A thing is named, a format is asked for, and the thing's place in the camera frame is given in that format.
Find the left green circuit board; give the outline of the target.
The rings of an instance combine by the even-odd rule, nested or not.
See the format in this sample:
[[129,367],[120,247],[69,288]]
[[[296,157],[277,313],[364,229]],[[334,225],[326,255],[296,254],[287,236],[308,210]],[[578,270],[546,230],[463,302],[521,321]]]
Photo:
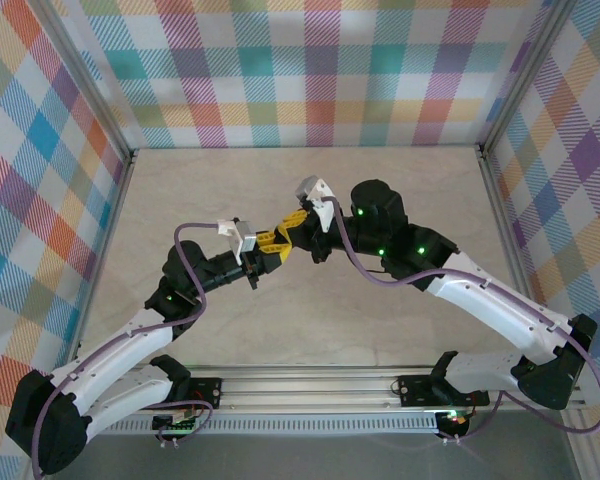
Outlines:
[[162,431],[164,434],[172,432],[173,434],[189,434],[198,425],[199,413],[194,413],[191,409],[174,412],[162,412],[154,415],[151,421],[153,431]]

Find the right small circuit board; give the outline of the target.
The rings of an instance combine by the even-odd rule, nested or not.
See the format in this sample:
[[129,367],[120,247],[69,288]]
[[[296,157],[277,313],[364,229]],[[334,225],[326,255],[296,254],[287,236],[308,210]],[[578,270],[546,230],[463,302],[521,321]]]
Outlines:
[[470,419],[463,411],[449,410],[436,413],[436,422],[439,430],[452,430],[465,428],[469,425]]

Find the left aluminium table side rail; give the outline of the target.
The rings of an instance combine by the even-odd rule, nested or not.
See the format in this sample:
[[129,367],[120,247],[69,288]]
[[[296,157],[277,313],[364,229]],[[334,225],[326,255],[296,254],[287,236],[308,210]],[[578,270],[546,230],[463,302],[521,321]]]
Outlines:
[[71,337],[70,342],[66,348],[65,354],[62,357],[63,360],[67,360],[69,362],[74,360],[82,345],[84,331],[88,324],[90,311],[92,309],[92,302],[95,297],[96,290],[101,280],[102,274],[104,272],[104,267],[110,250],[110,245],[114,237],[117,222],[119,220],[121,211],[124,206],[124,201],[127,195],[127,191],[129,189],[129,185],[139,154],[140,150],[138,148],[133,149],[130,153],[129,159],[124,164],[120,178],[120,183],[112,201],[108,220],[105,225],[104,233],[100,244],[99,254],[96,258],[96,262],[93,267],[92,278],[89,281],[86,290],[84,291],[84,295],[81,297],[79,316],[77,317],[74,326],[69,330],[69,332],[71,333]]

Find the aluminium table side rail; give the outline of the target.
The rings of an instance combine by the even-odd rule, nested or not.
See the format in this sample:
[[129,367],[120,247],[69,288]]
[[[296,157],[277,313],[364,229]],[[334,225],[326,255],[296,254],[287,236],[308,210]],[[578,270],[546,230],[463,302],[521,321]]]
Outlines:
[[120,178],[120,183],[112,201],[108,220],[105,225],[104,233],[100,244],[99,254],[96,258],[96,262],[93,267],[92,278],[89,281],[86,290],[84,291],[84,295],[81,297],[79,316],[77,317],[74,326],[69,330],[69,332],[71,333],[71,337],[70,342],[66,348],[65,354],[62,357],[63,360],[67,360],[69,362],[74,360],[82,345],[84,331],[88,324],[90,311],[92,309],[92,302],[95,297],[96,290],[101,280],[102,274],[104,272],[104,267],[110,250],[110,245],[114,237],[117,222],[119,220],[121,211],[124,206],[124,201],[127,195],[127,191],[129,189],[129,185],[139,154],[140,150],[138,148],[133,149],[130,153],[129,159],[124,164]]
[[554,359],[555,345],[550,339],[551,332],[543,324],[538,306],[524,296],[529,292],[526,276],[489,159],[480,148],[476,150],[476,156],[510,275],[508,284],[491,273],[485,274],[490,280],[486,285],[486,295],[495,304],[492,310],[504,317],[496,323],[496,331],[528,361],[542,365]]

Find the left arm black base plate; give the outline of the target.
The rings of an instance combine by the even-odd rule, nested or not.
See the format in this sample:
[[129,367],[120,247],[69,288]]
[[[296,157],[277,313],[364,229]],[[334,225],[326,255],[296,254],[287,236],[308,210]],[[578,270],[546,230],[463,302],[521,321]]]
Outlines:
[[223,379],[220,377],[191,377],[176,380],[166,398],[150,403],[146,409],[206,408],[220,405]]

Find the right aluminium table side rail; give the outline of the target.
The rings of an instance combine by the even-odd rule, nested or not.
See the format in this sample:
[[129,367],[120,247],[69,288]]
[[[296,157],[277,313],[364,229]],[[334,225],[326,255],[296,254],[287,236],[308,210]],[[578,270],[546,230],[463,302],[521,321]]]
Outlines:
[[504,317],[496,323],[496,331],[528,361],[542,365],[554,359],[555,345],[550,339],[551,332],[543,324],[538,306],[524,296],[529,292],[526,276],[489,159],[480,148],[476,150],[476,156],[510,275],[508,284],[491,273],[485,274],[490,280],[486,285],[486,295],[495,304],[492,310]]

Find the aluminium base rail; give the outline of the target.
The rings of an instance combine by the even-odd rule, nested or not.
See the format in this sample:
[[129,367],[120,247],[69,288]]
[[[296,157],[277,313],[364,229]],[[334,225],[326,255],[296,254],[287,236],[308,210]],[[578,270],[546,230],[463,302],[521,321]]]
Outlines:
[[223,379],[216,412],[284,413],[379,413],[383,411],[486,410],[497,390],[488,390],[490,404],[473,407],[402,407],[397,378],[427,375],[427,368],[398,366],[195,366],[192,377]]

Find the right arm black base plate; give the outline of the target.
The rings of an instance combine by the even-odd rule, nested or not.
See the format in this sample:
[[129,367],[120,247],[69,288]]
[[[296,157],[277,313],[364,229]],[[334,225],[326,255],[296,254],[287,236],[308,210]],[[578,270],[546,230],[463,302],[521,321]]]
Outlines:
[[486,391],[461,392],[446,379],[433,375],[405,375],[397,378],[402,407],[488,406]]

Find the right aluminium frame post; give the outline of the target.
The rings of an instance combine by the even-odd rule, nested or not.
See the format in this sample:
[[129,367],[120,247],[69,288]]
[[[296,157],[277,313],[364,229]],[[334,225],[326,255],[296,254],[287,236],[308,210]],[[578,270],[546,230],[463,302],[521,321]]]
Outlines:
[[564,24],[569,19],[577,1],[551,0],[542,22],[536,29],[532,42],[526,47],[522,56],[516,56],[514,63],[517,63],[519,67],[510,82],[506,95],[499,103],[499,108],[495,111],[493,120],[488,122],[489,129],[477,143],[482,158],[487,159],[489,157],[500,138],[504,135],[515,110],[536,78],[540,67]]

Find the aluminium frame post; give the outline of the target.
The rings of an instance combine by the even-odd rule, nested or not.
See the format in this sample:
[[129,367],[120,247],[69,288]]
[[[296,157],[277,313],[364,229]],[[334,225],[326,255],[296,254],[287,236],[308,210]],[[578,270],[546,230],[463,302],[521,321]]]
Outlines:
[[134,149],[129,146],[125,139],[112,110],[105,102],[82,55],[75,47],[51,0],[26,0],[26,3],[39,20],[45,33],[49,36],[51,43],[66,65],[66,69],[74,80],[78,90],[85,97],[115,149],[121,154],[125,163],[132,163],[134,160]]
[[532,42],[526,47],[522,56],[516,56],[514,63],[517,63],[519,67],[510,82],[506,95],[499,103],[499,108],[495,111],[493,120],[488,122],[489,129],[477,143],[482,158],[487,159],[489,157],[500,138],[504,135],[515,110],[536,78],[540,67],[564,24],[569,19],[577,1],[551,0],[542,22],[536,29]]

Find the left aluminium frame post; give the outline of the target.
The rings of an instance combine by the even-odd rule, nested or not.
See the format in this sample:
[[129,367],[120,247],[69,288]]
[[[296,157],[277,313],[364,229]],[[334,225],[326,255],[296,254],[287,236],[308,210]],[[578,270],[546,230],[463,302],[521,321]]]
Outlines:
[[45,33],[49,36],[51,43],[66,65],[66,69],[74,80],[78,90],[85,97],[115,149],[121,154],[125,163],[132,163],[134,160],[134,149],[129,146],[125,139],[112,110],[105,102],[82,55],[75,47],[51,0],[26,0],[26,3],[39,20]]

